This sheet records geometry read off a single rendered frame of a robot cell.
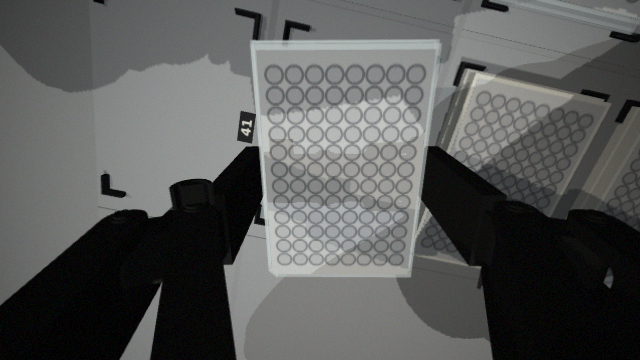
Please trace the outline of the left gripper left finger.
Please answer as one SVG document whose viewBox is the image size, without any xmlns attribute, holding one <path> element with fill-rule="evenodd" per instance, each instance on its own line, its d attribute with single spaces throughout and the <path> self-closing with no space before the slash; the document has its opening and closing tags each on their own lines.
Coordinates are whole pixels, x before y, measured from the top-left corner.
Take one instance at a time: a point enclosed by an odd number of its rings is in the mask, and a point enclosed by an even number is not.
<svg viewBox="0 0 640 360">
<path fill-rule="evenodd" d="M 259 146 L 169 190 L 163 216 L 106 216 L 0 305 L 0 360 L 120 360 L 161 283 L 150 360 L 237 360 L 224 265 L 263 198 Z"/>
</svg>

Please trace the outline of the grey flat deck plate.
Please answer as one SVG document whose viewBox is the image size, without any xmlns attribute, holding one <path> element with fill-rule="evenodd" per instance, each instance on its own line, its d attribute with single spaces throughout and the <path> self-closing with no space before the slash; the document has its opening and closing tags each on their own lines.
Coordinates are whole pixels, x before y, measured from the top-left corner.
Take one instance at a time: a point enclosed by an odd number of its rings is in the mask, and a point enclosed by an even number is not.
<svg viewBox="0 0 640 360">
<path fill-rule="evenodd" d="M 635 67 L 623 67 L 343 0 L 310 0 L 624 74 L 553 214 Z M 0 0 L 0 305 L 115 209 L 98 206 L 89 0 Z M 412 267 L 411 277 L 276 277 L 266 238 L 224 265 L 237 360 L 492 360 L 478 279 Z"/>
</svg>

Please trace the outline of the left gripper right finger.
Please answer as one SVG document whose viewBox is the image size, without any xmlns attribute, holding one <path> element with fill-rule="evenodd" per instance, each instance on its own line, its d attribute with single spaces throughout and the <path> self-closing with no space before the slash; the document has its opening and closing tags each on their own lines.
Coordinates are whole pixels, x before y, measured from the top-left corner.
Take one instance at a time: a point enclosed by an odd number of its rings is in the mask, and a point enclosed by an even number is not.
<svg viewBox="0 0 640 360">
<path fill-rule="evenodd" d="M 639 231 L 592 209 L 547 217 L 438 146 L 421 200 L 481 266 L 493 360 L 640 360 Z"/>
</svg>

